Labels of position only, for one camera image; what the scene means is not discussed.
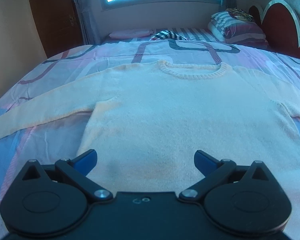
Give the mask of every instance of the cream knit sweater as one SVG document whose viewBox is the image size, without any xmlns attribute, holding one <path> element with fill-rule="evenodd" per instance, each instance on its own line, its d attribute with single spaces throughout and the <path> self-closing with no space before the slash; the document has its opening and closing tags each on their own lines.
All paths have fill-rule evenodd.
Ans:
<svg viewBox="0 0 300 240">
<path fill-rule="evenodd" d="M 176 191 L 203 176 L 196 150 L 272 172 L 300 169 L 300 91 L 257 70 L 128 64 L 83 77 L 0 116 L 0 138 L 93 111 L 78 154 L 98 153 L 88 175 L 116 191 Z"/>
</svg>

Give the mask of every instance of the striped pillow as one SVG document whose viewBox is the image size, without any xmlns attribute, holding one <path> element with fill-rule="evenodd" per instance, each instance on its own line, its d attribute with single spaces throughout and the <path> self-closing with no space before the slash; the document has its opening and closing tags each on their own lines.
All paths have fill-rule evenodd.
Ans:
<svg viewBox="0 0 300 240">
<path fill-rule="evenodd" d="M 268 44 L 266 35 L 256 23 L 233 18 L 227 11 L 212 15 L 211 23 L 223 35 L 228 44 Z"/>
<path fill-rule="evenodd" d="M 173 40 L 179 40 L 179 41 L 188 41 L 187 38 L 182 37 L 174 32 L 171 31 L 161 31 L 157 33 L 155 36 L 153 36 L 150 40 L 151 41 L 157 41 L 157 40 L 164 40 L 164 39 L 173 39 Z"/>
</svg>

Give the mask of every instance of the patterned bed sheet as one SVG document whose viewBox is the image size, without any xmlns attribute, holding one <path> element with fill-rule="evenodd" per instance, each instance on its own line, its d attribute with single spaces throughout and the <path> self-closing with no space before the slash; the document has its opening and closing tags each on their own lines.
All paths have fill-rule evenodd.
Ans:
<svg viewBox="0 0 300 240">
<path fill-rule="evenodd" d="M 214 35 L 208 31 L 208 30 L 204 30 L 204 29 L 198 29 L 198 28 L 166 28 L 166 29 L 154 29 L 154 34 L 159 33 L 161 31 L 164 30 L 168 30 L 168 31 L 172 31 L 182 37 L 185 37 L 187 39 L 189 39 L 190 41 L 209 41 L 209 42 L 219 42 Z M 131 39 L 126 39 L 126 40 L 114 40 L 111 39 L 109 37 L 107 37 L 103 44 L 105 43 L 119 43 L 120 41 L 123 42 L 131 42 L 131 41 L 149 41 L 151 39 L 151 37 L 153 35 L 150 36 L 146 36 L 146 37 L 141 37 L 141 38 L 131 38 Z"/>
<path fill-rule="evenodd" d="M 0 115 L 42 93 L 86 75 L 121 64 L 147 63 L 159 59 L 175 64 L 226 62 L 230 65 L 241 65 L 277 76 L 300 90 L 300 59 L 281 54 L 206 40 L 105 43 L 101 46 L 77 47 L 38 65 L 0 99 Z M 63 157 L 74 158 L 90 114 L 73 114 L 0 139 L 0 201 L 28 159 L 37 159 L 41 164 L 51 164 Z M 300 132 L 300 119 L 296 118 L 294 121 Z M 298 226 L 289 224 L 286 230 L 290 235 L 298 236 L 296 240 L 300 239 L 300 221 Z M 5 232 L 0 220 L 0 237 Z"/>
</svg>

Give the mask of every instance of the door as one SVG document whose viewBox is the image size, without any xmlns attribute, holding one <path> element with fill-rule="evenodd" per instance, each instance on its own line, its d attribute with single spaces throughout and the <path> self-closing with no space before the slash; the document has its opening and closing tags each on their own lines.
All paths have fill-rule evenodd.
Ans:
<svg viewBox="0 0 300 240">
<path fill-rule="evenodd" d="M 47 57 L 83 44 L 73 0 L 29 0 Z"/>
</svg>

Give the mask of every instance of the red headboard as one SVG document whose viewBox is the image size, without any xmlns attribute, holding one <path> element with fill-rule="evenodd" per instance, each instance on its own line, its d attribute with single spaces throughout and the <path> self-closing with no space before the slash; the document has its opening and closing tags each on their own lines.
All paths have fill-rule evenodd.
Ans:
<svg viewBox="0 0 300 240">
<path fill-rule="evenodd" d="M 270 47 L 279 53 L 300 58 L 300 21 L 284 0 L 272 0 L 265 11 L 259 5 L 249 9 L 266 34 Z"/>
</svg>

